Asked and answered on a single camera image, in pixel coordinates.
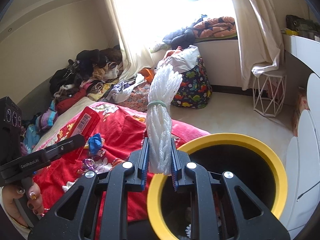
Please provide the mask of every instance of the dinosaur print bag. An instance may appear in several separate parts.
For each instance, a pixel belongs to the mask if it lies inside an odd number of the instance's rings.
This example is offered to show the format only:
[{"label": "dinosaur print bag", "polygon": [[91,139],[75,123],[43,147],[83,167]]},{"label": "dinosaur print bag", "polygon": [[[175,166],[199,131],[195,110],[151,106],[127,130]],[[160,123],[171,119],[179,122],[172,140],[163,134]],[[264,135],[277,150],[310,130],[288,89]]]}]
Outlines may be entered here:
[{"label": "dinosaur print bag", "polygon": [[182,83],[171,104],[174,106],[204,108],[212,94],[203,59],[198,56],[196,66],[182,74]]}]

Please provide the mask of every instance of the sleeve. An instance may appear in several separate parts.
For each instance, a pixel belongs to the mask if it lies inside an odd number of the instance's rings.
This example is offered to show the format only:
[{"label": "sleeve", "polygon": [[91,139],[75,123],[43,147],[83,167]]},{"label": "sleeve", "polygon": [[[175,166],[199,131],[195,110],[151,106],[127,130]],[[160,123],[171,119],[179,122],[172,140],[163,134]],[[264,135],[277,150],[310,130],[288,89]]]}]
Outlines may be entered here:
[{"label": "sleeve", "polygon": [[18,224],[16,221],[14,221],[7,213],[7,211],[4,208],[3,205],[3,201],[2,201],[2,187],[0,187],[0,204],[5,212],[5,214],[7,215],[8,219],[11,221],[11,223],[14,225],[14,227],[18,230],[18,232],[25,238],[28,239],[28,235],[30,232],[29,228],[24,228],[23,226],[21,226],[20,224]]}]

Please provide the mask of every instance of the green rubber band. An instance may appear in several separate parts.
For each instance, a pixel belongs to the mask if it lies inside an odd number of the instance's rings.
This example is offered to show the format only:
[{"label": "green rubber band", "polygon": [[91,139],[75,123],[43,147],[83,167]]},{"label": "green rubber band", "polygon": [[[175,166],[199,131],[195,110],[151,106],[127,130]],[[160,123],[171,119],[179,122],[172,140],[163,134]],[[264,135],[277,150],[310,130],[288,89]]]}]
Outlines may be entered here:
[{"label": "green rubber band", "polygon": [[164,102],[162,102],[161,100],[154,100],[148,104],[147,109],[150,109],[150,107],[155,106],[155,105],[161,105],[161,106],[167,108],[167,105]]}]

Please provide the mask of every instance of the trash can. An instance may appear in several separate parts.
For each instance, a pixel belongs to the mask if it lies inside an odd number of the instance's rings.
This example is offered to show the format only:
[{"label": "trash can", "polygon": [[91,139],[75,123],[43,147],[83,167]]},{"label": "trash can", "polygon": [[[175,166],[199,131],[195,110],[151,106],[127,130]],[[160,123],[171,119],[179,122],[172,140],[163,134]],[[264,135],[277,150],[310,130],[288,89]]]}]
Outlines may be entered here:
[{"label": "trash can", "polygon": [[[287,198],[287,177],[278,156],[261,141],[242,134],[218,133],[192,140],[179,148],[208,171],[233,172],[279,219]],[[176,193],[171,177],[154,175],[148,190],[150,223],[160,240],[186,236],[190,194]],[[243,210],[250,216],[252,207]]]}]

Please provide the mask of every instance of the white geometric stool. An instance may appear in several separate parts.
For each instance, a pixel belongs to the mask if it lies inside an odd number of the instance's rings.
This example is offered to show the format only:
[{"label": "white geometric stool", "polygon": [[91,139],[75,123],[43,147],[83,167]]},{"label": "white geometric stool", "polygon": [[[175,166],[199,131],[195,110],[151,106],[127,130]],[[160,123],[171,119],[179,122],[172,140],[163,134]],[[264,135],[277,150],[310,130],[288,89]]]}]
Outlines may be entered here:
[{"label": "white geometric stool", "polygon": [[[286,82],[285,69],[268,71],[259,77],[255,76],[252,86],[253,109],[263,116],[276,117],[282,110]],[[268,97],[262,97],[264,90],[267,91]]]}]

